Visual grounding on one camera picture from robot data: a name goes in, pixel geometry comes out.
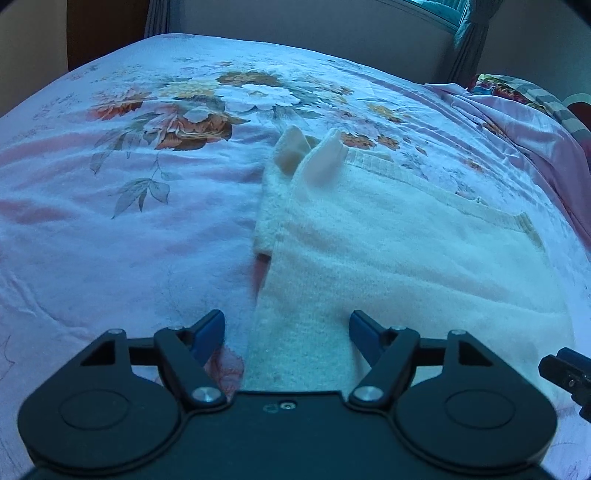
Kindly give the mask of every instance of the gray wall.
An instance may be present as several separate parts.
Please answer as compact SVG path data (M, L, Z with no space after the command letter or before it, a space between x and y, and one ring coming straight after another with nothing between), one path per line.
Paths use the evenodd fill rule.
M67 72L66 4L16 0L0 14L0 116Z
M379 0L174 0L173 31L320 51L433 82L452 33L412 5Z
M591 27L561 0L505 0L479 71L529 80L560 100L591 93Z

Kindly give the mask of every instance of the knit fabric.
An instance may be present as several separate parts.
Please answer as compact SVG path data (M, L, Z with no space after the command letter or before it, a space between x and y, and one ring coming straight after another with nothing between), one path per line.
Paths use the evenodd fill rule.
M243 388L349 392L369 367L348 337L360 309L427 338L464 329L555 406L542 357L573 347L566 306L528 216L454 195L332 130L288 129L265 169L255 250L271 256ZM420 368L415 382L435 374Z

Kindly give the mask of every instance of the bed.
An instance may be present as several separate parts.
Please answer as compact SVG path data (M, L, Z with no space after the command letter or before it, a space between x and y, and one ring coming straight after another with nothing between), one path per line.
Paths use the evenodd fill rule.
M151 336L221 309L226 342L207 368L228 394L239 388L266 266L252 253L262 172L290 125L317 138L339 128L344 144L440 188L526 212L590 355L587 159L558 122L542 136L517 129L515 105L183 34L114 52L20 104L0 119L0 478L30 467L16 427L25 397L111 327ZM574 404L559 417L544 466L583 480L591 427Z

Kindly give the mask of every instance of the screw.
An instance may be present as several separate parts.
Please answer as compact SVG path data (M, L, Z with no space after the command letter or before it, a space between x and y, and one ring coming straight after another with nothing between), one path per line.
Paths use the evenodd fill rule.
M355 388L353 396L362 401L376 401L384 396L384 392L373 385Z
M213 403L222 396L217 388L214 387L199 387L193 390L191 397L203 403Z
M283 401L279 404L279 408L282 410L293 410L296 407L296 404L292 401Z

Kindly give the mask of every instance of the gray curtain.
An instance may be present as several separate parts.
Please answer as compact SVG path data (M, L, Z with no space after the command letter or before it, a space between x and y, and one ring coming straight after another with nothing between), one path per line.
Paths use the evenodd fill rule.
M144 38L170 31L170 0L150 0Z
M441 64L439 82L468 86L478 69L489 21L501 3L503 0L469 0L466 15Z

